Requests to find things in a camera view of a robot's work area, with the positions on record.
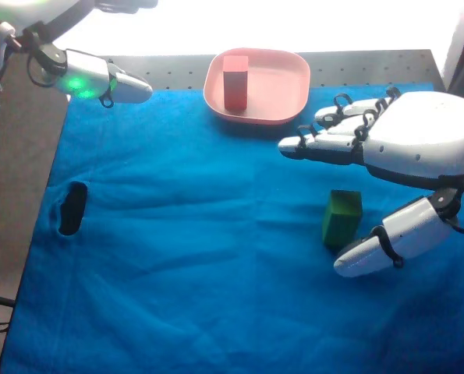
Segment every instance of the gray floor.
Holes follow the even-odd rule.
[[[0,295],[15,298],[67,101],[33,86],[15,56],[0,95]],[[11,309],[0,306],[0,321]],[[0,354],[5,334],[0,334]]]

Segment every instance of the pink plate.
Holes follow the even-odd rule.
[[[249,57],[247,109],[225,109],[223,59]],[[207,72],[204,100],[220,117],[234,122],[280,125],[296,117],[308,101],[310,67],[299,55],[269,49],[237,48],[216,56]]]

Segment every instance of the blue fabric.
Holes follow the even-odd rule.
[[[343,90],[384,94],[311,90],[277,129],[217,119],[201,91],[72,102],[1,372],[464,373],[464,236],[355,279],[321,244],[331,189],[362,192],[361,235],[429,192],[276,148]],[[74,181],[89,195],[65,237],[58,207]]]

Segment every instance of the red block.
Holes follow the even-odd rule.
[[[223,59],[223,87],[225,108],[229,111],[243,111],[247,108],[247,56],[225,56]]]

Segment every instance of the green block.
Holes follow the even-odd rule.
[[[362,195],[332,190],[322,224],[322,240],[333,252],[353,241],[362,218]]]

